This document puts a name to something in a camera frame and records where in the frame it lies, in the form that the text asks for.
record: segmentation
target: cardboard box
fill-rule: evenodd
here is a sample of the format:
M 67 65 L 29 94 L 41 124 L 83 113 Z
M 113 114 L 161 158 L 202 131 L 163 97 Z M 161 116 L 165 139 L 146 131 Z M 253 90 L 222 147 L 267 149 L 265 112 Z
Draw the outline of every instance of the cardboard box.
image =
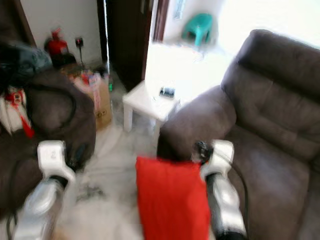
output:
M 94 88 L 84 84 L 80 78 L 74 82 L 74 85 L 86 93 L 94 102 L 96 130 L 99 131 L 108 126 L 112 122 L 108 85 L 100 80 L 97 83 L 96 92 Z

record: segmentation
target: wooden door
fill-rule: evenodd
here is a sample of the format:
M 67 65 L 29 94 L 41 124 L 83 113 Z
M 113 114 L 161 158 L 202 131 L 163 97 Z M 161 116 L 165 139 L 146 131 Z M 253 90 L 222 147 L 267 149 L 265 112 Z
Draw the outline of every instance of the wooden door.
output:
M 106 0 L 111 65 L 130 91 L 145 78 L 153 0 Z

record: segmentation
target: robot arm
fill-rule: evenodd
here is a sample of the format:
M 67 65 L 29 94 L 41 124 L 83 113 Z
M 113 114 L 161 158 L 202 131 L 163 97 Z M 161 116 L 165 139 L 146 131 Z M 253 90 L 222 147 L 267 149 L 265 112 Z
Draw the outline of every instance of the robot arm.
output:
M 212 225 L 217 240 L 246 240 L 247 232 L 240 212 L 236 189 L 228 179 L 234 157 L 234 146 L 229 141 L 215 140 L 210 146 L 197 143 L 194 162 L 201 162 L 201 177 L 208 184 Z
M 50 240 L 60 214 L 64 191 L 75 181 L 75 172 L 65 162 L 62 141 L 43 141 L 38 146 L 38 162 L 44 179 L 27 198 L 14 240 Z

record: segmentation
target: red pillow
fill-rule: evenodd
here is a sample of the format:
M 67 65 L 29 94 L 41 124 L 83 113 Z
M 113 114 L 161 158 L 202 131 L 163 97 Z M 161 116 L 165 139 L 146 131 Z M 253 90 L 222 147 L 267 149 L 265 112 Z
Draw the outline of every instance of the red pillow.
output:
M 145 240 L 208 240 L 210 209 L 200 166 L 138 157 L 137 201 Z

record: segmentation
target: white bag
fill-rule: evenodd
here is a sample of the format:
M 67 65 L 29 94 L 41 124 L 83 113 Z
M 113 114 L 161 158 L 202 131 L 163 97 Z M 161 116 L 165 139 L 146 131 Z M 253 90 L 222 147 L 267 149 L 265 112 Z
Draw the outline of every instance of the white bag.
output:
M 0 96 L 0 122 L 10 135 L 22 128 L 28 137 L 34 135 L 26 105 L 26 95 L 22 89 L 12 87 L 9 89 L 9 94 Z

